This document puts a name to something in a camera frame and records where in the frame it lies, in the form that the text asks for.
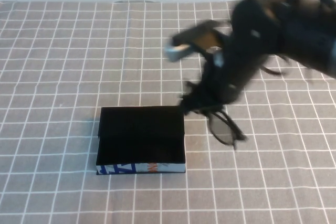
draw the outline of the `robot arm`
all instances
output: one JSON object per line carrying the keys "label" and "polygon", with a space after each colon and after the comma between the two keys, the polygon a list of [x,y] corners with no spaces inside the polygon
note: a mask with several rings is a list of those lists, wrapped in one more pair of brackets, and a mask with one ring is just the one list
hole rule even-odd
{"label": "robot arm", "polygon": [[[229,35],[207,20],[172,37],[165,49],[170,61],[193,52],[205,58],[199,83],[187,83],[180,106],[185,114],[200,113],[223,144],[235,146],[246,137],[224,112],[271,55],[294,60],[336,79],[336,3],[333,0],[241,0],[234,8]],[[230,129],[231,138],[215,133],[215,122]]]}

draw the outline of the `black box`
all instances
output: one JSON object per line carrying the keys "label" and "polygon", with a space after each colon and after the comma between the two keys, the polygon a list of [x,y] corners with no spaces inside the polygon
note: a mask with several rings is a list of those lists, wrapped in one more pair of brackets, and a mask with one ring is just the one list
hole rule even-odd
{"label": "black box", "polygon": [[184,173],[178,106],[102,107],[97,174]]}

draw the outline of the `gray checkered tablecloth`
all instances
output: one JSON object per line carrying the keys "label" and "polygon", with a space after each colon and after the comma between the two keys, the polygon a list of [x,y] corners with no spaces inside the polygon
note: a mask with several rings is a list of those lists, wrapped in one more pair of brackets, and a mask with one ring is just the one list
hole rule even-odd
{"label": "gray checkered tablecloth", "polygon": [[249,137],[237,152],[191,114],[186,174],[95,173],[100,107],[177,104],[203,59],[162,48],[232,6],[4,3],[0,223],[336,223],[336,81],[276,57],[288,74],[258,73],[228,107]]}

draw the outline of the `table surface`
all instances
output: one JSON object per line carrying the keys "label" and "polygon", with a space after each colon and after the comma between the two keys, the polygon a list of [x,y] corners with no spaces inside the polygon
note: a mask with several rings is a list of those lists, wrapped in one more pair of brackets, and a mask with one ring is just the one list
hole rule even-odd
{"label": "table surface", "polygon": [[232,6],[4,3],[0,223],[335,223],[336,82],[275,56],[288,74],[257,73],[228,107],[248,136],[236,152],[191,114],[186,174],[96,175],[100,108],[177,104],[203,59],[162,48]]}

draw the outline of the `blue and white label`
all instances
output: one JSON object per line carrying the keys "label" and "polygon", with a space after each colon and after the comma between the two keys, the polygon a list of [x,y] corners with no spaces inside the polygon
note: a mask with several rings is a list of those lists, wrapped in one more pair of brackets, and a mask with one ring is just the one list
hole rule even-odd
{"label": "blue and white label", "polygon": [[97,165],[98,174],[134,174],[134,173],[183,173],[185,164],[141,163]]}

